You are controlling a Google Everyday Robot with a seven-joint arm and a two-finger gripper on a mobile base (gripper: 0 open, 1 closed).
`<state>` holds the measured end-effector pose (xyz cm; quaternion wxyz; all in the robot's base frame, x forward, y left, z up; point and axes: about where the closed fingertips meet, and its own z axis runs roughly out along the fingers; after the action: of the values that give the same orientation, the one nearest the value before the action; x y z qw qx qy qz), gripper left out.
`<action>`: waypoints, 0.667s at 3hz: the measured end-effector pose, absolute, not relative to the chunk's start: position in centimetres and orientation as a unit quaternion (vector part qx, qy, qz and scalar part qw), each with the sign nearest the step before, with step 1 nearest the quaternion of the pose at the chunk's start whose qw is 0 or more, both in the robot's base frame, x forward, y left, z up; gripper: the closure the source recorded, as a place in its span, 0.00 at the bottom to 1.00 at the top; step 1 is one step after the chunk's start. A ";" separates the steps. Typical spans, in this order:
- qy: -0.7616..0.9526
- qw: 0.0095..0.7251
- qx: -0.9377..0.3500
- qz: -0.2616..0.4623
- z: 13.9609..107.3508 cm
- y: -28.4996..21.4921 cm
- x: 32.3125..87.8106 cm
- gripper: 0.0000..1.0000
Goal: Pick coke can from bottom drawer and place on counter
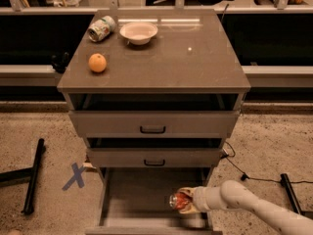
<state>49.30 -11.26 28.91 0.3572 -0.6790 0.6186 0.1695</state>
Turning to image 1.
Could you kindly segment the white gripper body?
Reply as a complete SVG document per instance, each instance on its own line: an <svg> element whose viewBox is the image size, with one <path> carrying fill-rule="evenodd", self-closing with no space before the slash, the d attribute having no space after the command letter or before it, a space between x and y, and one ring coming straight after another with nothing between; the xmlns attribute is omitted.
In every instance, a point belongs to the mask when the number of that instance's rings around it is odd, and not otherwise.
<svg viewBox="0 0 313 235"><path fill-rule="evenodd" d="M198 212L213 210L214 190L211 187L196 187L193 194L193 205Z"/></svg>

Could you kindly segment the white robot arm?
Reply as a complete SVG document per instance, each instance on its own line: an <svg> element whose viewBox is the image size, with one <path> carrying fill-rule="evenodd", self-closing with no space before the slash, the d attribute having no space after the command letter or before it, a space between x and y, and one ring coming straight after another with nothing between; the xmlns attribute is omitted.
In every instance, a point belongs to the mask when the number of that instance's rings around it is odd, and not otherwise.
<svg viewBox="0 0 313 235"><path fill-rule="evenodd" d="M241 209L256 215L281 235L313 235L312 219L263 200L234 180L218 187L180 188L170 197L169 205L183 214Z"/></svg>

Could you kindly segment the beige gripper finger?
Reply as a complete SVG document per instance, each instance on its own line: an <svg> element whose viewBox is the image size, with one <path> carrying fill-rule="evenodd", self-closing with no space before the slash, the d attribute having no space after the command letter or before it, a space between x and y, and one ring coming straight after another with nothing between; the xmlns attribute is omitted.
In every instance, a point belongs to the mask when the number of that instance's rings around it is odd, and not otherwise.
<svg viewBox="0 0 313 235"><path fill-rule="evenodd" d="M194 187L182 187L178 190L178 193L183 193L189 197L193 197L195 192Z"/></svg>
<svg viewBox="0 0 313 235"><path fill-rule="evenodd" d="M189 203L187 206L185 206L179 212L182 213L182 214L190 214L190 213L197 213L198 210L192 203Z"/></svg>

